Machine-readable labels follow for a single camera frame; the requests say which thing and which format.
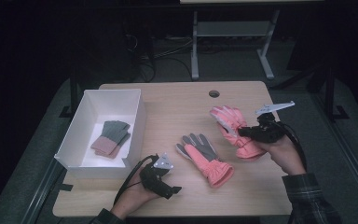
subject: metal stand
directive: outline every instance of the metal stand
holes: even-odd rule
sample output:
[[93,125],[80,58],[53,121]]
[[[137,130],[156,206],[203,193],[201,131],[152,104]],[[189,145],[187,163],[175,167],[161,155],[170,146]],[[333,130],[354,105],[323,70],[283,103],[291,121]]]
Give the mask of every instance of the metal stand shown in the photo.
[[267,51],[280,10],[275,10],[270,21],[198,21],[197,11],[193,20],[193,50],[191,52],[191,77],[200,78],[197,57],[197,38],[199,36],[264,36],[266,41],[262,49],[257,50],[258,58],[268,79],[274,75],[267,60]]
[[75,112],[77,111],[77,107],[78,107],[75,68],[74,68],[71,76],[69,77],[69,83],[70,83],[70,87],[71,87],[71,106],[65,106],[62,109],[60,118],[70,118],[72,120],[75,116]]
[[338,114],[334,113],[334,83],[335,76],[332,66],[326,66],[323,63],[316,63],[309,69],[287,79],[276,86],[269,87],[269,90],[283,90],[286,87],[296,83],[301,78],[312,75],[312,80],[307,86],[311,93],[317,93],[325,83],[324,96],[324,112],[330,121],[335,122],[336,119],[348,119],[349,116],[341,105],[336,105]]

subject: glove finger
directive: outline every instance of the glove finger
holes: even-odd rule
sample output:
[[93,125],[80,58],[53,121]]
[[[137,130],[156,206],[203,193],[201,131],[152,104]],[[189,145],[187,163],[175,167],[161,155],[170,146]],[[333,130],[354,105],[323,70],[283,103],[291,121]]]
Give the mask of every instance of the glove finger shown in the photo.
[[236,146],[236,147],[240,146],[240,142],[238,141],[239,137],[237,135],[228,133],[226,129],[219,123],[217,123],[217,128],[219,129],[223,137],[225,137],[232,146]]
[[176,151],[178,151],[185,158],[187,158],[187,159],[192,161],[190,155],[188,155],[188,153],[186,152],[185,148],[182,145],[176,144]]
[[238,127],[246,127],[245,119],[243,118],[242,113],[237,107],[230,107],[228,105],[224,105],[223,109],[238,123]]
[[223,107],[215,106],[210,114],[231,134],[236,134],[235,130],[241,126]]
[[106,137],[110,140],[119,143],[121,139],[123,139],[128,134],[127,130],[120,130],[117,133],[111,133],[110,135],[107,135]]
[[216,150],[214,150],[214,147],[212,146],[211,142],[208,140],[208,138],[205,135],[200,133],[199,140],[203,145],[210,147],[212,149],[213,153],[216,155]]
[[196,136],[195,134],[191,135],[192,139],[195,138],[197,144],[196,149],[202,154],[202,156],[204,156],[208,161],[218,159],[212,144],[209,142],[205,135],[202,133],[200,133],[199,136]]
[[191,145],[194,146],[195,143],[191,141],[191,139],[188,136],[183,135],[182,140],[185,143],[185,145]]
[[190,137],[190,140],[193,143],[194,147],[202,145],[202,143],[200,142],[199,138],[195,134],[191,133],[189,137]]
[[103,135],[119,132],[120,130],[128,130],[130,125],[120,120],[108,120],[103,124]]

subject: pink glove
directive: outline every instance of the pink glove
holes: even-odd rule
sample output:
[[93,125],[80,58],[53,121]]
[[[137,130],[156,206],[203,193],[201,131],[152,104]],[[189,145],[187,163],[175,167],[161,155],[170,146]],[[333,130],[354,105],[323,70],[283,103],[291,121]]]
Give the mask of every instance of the pink glove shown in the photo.
[[234,175],[234,168],[218,160],[212,145],[203,134],[199,137],[193,133],[183,136],[183,142],[184,146],[176,144],[177,151],[196,164],[212,188],[221,187]]
[[210,111],[212,117],[217,120],[217,126],[228,142],[238,147],[237,157],[244,161],[255,161],[267,153],[264,149],[255,146],[251,138],[242,137],[238,134],[239,128],[247,126],[242,113],[238,108],[227,105],[214,106]]

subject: gray carpet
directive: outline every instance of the gray carpet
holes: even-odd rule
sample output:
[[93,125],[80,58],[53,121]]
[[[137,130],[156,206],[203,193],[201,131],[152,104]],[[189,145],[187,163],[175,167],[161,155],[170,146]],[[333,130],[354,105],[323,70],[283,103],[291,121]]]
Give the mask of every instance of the gray carpet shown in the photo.
[[[257,60],[255,49],[259,42],[244,45],[224,45],[222,51],[200,54],[200,81],[227,80],[261,80],[268,86],[276,85],[296,74],[296,71],[285,70],[293,42],[273,42],[268,52],[268,59],[276,78],[267,80],[264,77],[260,62]],[[157,51],[175,47],[179,43],[156,43]],[[173,59],[158,60],[158,71],[153,82],[191,81],[186,67],[176,60],[181,60],[189,67],[189,53],[174,54]],[[147,66],[143,67],[145,74],[151,76]],[[136,82],[144,82],[138,77]],[[289,124],[298,135],[305,150],[309,170],[316,174],[326,199],[335,206],[341,214],[344,223],[358,223],[358,183],[353,176],[350,164],[344,157],[341,144],[332,132],[330,122],[318,105],[323,99],[324,92],[309,94],[305,86],[309,79],[304,78],[295,85],[282,91],[270,91],[274,103],[286,103],[291,100],[296,105],[279,112],[281,121]],[[342,105],[350,119],[338,120],[335,127],[339,128],[352,152],[358,160],[358,105],[355,103],[348,88],[337,81],[336,105]],[[28,206],[40,188],[40,182],[46,170],[53,161],[53,155],[69,126],[69,119],[60,118],[62,109],[70,105],[69,81],[62,83],[56,93],[46,115],[40,122],[39,128],[26,148],[13,176],[0,197],[0,223],[33,223],[23,220]],[[53,169],[51,178],[56,185],[43,200],[40,213],[35,213],[34,223],[87,223],[90,217],[60,218],[52,215],[52,207],[57,197],[58,186],[65,171],[58,165]],[[261,217],[264,224],[286,223],[287,217]]]

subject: hand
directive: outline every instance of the hand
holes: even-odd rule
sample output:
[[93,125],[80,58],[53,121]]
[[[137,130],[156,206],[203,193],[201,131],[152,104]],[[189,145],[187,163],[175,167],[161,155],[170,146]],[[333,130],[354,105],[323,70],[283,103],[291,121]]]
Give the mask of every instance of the hand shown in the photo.
[[266,150],[271,155],[271,159],[281,166],[285,173],[289,175],[306,173],[295,146],[286,135],[275,143],[267,144],[255,141],[255,144]]
[[115,214],[121,220],[124,220],[128,214],[138,210],[138,208],[145,203],[159,197],[155,192],[145,189],[142,185],[142,180],[139,176],[142,169],[144,169],[144,167],[141,167],[135,173],[128,184],[128,188],[124,190],[116,204],[113,205],[110,210],[111,213]]

